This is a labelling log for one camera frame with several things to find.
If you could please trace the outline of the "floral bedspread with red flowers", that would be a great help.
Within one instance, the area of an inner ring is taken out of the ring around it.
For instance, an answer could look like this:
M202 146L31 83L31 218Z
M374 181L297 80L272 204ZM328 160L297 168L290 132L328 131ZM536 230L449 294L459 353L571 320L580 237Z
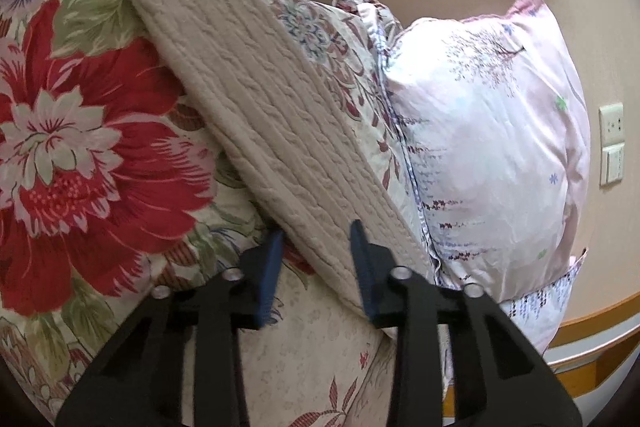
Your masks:
M1 0L1 373L52 425L152 294L184 296L268 234L130 0ZM382 426L394 337L283 246L241 349L255 426Z

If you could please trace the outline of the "beige cable-knit sweater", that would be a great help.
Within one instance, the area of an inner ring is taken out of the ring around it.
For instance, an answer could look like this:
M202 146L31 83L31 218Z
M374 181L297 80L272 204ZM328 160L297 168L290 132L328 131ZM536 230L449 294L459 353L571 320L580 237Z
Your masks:
M130 2L259 206L345 305L361 307L352 221L402 265L427 269L326 82L265 2Z

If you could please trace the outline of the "white wall power socket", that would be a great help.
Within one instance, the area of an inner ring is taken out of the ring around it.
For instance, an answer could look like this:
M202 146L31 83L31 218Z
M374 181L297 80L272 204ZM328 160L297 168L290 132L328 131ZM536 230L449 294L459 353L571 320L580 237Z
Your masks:
M607 186L620 182L624 176L625 126L624 106L616 102L601 106L601 172L600 185Z

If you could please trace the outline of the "wooden bed headboard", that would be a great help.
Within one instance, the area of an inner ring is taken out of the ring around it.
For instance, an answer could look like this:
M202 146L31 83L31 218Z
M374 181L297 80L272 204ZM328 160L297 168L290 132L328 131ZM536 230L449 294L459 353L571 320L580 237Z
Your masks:
M639 355L639 296L562 324L544 361L589 424L620 389Z

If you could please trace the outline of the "pink lavender-print pillow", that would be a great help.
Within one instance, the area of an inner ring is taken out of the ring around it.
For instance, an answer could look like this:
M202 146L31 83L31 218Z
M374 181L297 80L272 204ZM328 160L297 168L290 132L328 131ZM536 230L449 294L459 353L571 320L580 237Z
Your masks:
M415 20L384 66L442 285L482 286L547 349L582 258L590 124L544 0L504 15Z

